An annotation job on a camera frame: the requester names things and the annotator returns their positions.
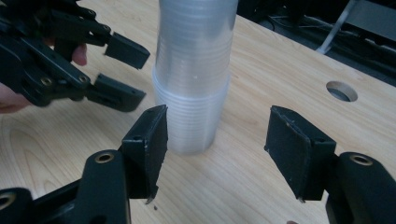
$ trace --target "black floor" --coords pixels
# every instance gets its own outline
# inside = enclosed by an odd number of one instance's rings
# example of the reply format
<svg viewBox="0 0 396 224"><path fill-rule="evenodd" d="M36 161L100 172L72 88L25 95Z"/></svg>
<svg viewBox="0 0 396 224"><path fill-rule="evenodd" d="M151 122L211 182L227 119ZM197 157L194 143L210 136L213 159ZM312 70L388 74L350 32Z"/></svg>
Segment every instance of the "black floor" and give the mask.
<svg viewBox="0 0 396 224"><path fill-rule="evenodd" d="M317 49L332 29L317 18L304 17L295 25L279 14L266 16L259 24L311 49ZM396 48L392 43L378 45L361 31L346 28L337 34L326 55L396 87Z"/></svg>

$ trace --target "light wood tabletop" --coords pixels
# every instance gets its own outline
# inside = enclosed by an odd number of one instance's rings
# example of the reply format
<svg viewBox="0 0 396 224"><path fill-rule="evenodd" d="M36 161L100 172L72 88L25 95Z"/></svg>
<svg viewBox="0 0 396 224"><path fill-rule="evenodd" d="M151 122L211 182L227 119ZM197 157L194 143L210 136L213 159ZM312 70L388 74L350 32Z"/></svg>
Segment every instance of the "light wood tabletop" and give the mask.
<svg viewBox="0 0 396 224"><path fill-rule="evenodd" d="M84 0L97 20L151 53L141 70L89 46L92 80L103 73L147 93L131 113L87 100L59 100L0 116L0 189L24 187L34 198L81 177L94 152L117 149L142 112L155 106L158 0ZM168 151L156 199L130 201L133 223L328 223L325 202L300 203L263 150L270 107L292 109L337 142L336 154L371 156L396 177L396 89L237 17L232 82L216 139L205 153ZM357 93L355 102L331 96L332 81Z"/></svg>

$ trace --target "stack of plastic cups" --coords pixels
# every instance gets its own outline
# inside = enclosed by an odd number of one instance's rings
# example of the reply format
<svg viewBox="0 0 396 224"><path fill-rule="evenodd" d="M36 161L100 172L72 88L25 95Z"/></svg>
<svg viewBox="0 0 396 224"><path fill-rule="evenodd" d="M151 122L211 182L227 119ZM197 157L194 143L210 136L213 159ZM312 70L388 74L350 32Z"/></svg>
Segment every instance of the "stack of plastic cups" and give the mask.
<svg viewBox="0 0 396 224"><path fill-rule="evenodd" d="M197 154L210 147L230 82L238 0L160 0L152 79L157 105L168 106L168 148Z"/></svg>

